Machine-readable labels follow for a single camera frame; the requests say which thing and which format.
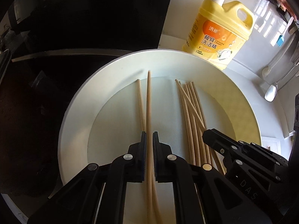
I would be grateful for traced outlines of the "wooden chopstick two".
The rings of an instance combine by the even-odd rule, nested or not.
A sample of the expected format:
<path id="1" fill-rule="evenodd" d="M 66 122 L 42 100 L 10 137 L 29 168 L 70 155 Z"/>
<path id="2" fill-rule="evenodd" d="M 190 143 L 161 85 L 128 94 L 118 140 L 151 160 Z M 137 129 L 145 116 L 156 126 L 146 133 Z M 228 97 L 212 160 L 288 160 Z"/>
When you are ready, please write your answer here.
<path id="1" fill-rule="evenodd" d="M 203 122 L 203 125 L 205 127 L 205 130 L 206 130 L 206 120 L 205 120 L 205 116 L 203 114 L 203 110 L 202 110 L 202 105 L 201 105 L 201 102 L 200 102 L 200 99 L 199 99 L 199 95 L 198 95 L 198 92 L 196 90 L 196 87 L 195 87 L 195 84 L 194 82 L 192 81 L 190 83 L 190 87 L 192 88 L 192 93 L 193 93 L 193 97 L 194 97 L 194 100 L 196 101 L 196 105 L 198 106 L 197 107 L 197 112 Z M 204 143 L 204 146 L 205 146 L 205 152 L 206 152 L 206 158 L 207 158 L 207 163 L 209 163 L 210 165 L 212 164 L 212 155 L 210 153 L 210 150 L 209 150 L 209 147 Z"/>

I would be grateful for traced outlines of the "wooden chopstick one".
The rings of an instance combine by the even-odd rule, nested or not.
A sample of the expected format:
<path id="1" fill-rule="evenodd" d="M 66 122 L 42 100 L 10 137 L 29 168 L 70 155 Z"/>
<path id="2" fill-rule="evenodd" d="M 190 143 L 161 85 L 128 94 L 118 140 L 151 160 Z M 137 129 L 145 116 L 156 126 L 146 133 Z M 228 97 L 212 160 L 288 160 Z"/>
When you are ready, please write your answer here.
<path id="1" fill-rule="evenodd" d="M 189 91 L 189 96 L 191 99 L 191 102 L 193 104 L 193 107 L 195 108 L 196 113 L 198 114 L 198 110 L 196 108 L 196 99 L 195 99 L 195 94 L 193 93 L 193 86 L 191 85 L 191 83 L 187 83 L 187 88 Z M 202 141 L 202 134 L 201 134 L 201 129 L 199 127 L 198 121 L 196 121 L 196 126 L 197 126 L 197 135 L 198 135 L 198 142 L 199 142 L 199 151 L 200 151 L 200 155 L 201 155 L 201 165 L 207 163 L 207 158 L 206 158 L 206 153 L 205 153 L 205 147 L 204 147 L 204 143 Z"/>

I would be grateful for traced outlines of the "wooden chopstick five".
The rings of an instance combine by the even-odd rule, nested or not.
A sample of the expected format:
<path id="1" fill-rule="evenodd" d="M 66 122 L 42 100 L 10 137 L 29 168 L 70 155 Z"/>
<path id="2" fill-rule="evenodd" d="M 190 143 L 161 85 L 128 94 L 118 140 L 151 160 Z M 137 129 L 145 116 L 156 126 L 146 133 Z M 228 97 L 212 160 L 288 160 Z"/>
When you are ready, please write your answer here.
<path id="1" fill-rule="evenodd" d="M 147 223 L 153 223 L 152 206 L 152 133 L 151 133 L 151 72 L 147 73 L 146 97 L 146 133 L 147 133 Z"/>

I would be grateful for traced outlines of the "wooden chopstick four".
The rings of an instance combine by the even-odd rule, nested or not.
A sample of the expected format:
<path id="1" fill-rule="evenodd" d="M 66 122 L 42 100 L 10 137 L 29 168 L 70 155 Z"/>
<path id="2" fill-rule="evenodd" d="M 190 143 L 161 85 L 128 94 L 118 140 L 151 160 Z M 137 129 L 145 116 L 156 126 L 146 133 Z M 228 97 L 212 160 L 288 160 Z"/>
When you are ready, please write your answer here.
<path id="1" fill-rule="evenodd" d="M 187 85 L 184 84 L 182 85 L 177 79 L 175 79 L 175 83 L 177 85 L 179 94 L 182 93 L 182 95 L 184 96 L 184 98 L 186 99 L 187 105 L 189 110 L 192 112 L 195 120 L 198 121 L 199 127 L 201 129 L 201 134 L 202 134 L 202 141 L 203 141 L 203 132 L 205 131 L 205 127 L 203 125 L 203 122 L 200 118 L 200 116 L 196 113 L 195 108 L 193 107 L 193 104 L 191 102 L 190 96 L 189 96 L 189 91 L 187 88 Z M 210 153 L 212 155 L 212 164 L 211 165 L 215 165 L 216 169 L 222 174 L 224 175 L 226 173 L 223 165 L 221 164 L 221 161 L 218 157 L 218 155 L 216 154 L 216 151 L 213 150 L 212 148 L 209 147 Z"/>

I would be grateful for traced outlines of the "wooden chopstick three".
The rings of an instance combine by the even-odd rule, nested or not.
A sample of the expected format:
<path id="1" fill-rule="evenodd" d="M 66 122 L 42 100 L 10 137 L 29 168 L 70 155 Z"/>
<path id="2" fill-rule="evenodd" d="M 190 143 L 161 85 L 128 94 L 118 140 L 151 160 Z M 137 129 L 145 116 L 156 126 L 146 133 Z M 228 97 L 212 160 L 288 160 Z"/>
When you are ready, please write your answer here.
<path id="1" fill-rule="evenodd" d="M 137 86 L 138 86 L 138 100 L 139 100 L 139 111 L 140 111 L 140 119 L 141 119 L 141 129 L 142 131 L 146 132 L 146 113 L 144 113 L 143 110 L 143 97 L 142 97 L 140 79 L 137 80 Z M 161 211 L 159 209 L 157 191 L 156 191 L 153 147 L 152 147 L 152 206 L 153 206 L 153 215 L 156 218 L 156 222 L 163 223 Z"/>

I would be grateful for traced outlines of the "white round basin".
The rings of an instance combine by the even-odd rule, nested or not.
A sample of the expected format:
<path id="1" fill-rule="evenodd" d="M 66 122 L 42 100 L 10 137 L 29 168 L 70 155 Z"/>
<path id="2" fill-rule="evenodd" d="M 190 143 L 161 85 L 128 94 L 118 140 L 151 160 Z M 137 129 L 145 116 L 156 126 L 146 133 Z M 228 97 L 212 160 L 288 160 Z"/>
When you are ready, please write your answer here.
<path id="1" fill-rule="evenodd" d="M 63 183 L 87 164 L 111 163 L 140 141 L 138 91 L 152 78 L 152 131 L 172 152 L 189 158 L 184 113 L 176 81 L 192 81 L 208 128 L 234 140 L 261 143 L 254 112 L 234 82 L 212 64 L 190 54 L 150 50 L 113 60 L 78 89 L 64 115 L 58 160 Z"/>

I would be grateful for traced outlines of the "steel spatula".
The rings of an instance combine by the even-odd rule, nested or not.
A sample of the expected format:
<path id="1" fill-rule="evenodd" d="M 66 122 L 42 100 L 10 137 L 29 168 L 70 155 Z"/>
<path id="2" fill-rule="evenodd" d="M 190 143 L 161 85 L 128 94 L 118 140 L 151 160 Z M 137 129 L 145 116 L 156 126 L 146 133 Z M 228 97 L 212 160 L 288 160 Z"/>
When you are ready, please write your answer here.
<path id="1" fill-rule="evenodd" d="M 266 101 L 268 102 L 272 102 L 277 94 L 278 91 L 278 84 L 280 81 L 282 81 L 288 74 L 290 74 L 290 72 L 296 67 L 298 66 L 298 59 L 295 60 L 294 64 L 292 65 L 292 67 L 286 72 L 286 74 L 284 74 L 278 81 L 272 83 L 269 88 L 267 89 L 264 98 Z"/>

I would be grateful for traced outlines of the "yellow dish soap bottle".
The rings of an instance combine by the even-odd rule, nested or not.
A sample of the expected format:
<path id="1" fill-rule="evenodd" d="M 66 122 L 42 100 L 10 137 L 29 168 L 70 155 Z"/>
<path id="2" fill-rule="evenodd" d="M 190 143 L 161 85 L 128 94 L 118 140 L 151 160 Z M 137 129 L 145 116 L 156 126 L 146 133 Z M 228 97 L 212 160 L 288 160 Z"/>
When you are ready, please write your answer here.
<path id="1" fill-rule="evenodd" d="M 224 70 L 248 41 L 253 26 L 252 12 L 241 2 L 203 0 L 182 50 Z"/>

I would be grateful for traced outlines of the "blue silicone brush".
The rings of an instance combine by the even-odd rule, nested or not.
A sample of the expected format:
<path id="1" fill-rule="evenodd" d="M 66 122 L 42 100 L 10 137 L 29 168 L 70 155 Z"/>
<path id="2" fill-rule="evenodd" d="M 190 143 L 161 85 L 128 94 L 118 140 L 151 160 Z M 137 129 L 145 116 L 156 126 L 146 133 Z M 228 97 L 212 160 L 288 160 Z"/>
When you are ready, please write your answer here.
<path id="1" fill-rule="evenodd" d="M 284 35 L 279 35 L 279 37 L 278 37 L 278 39 L 277 39 L 277 41 L 276 41 L 276 44 L 279 46 L 279 47 L 281 47 L 282 45 L 283 45 L 283 43 L 284 43 Z"/>

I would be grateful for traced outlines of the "white long-handled brush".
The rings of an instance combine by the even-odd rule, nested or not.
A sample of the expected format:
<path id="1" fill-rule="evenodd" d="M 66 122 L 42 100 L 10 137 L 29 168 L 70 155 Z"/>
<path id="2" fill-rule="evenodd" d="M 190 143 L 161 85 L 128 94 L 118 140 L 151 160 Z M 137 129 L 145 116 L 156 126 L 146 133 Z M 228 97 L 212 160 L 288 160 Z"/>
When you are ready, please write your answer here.
<path id="1" fill-rule="evenodd" d="M 268 66 L 262 70 L 261 75 L 263 79 L 266 79 L 268 77 L 272 69 L 276 66 L 276 64 L 281 60 L 283 55 L 286 53 L 286 51 L 288 50 L 288 48 L 290 47 L 294 39 L 295 39 L 295 34 L 292 34 L 287 40 L 284 40 L 281 49 L 273 57 L 273 59 L 268 64 Z"/>

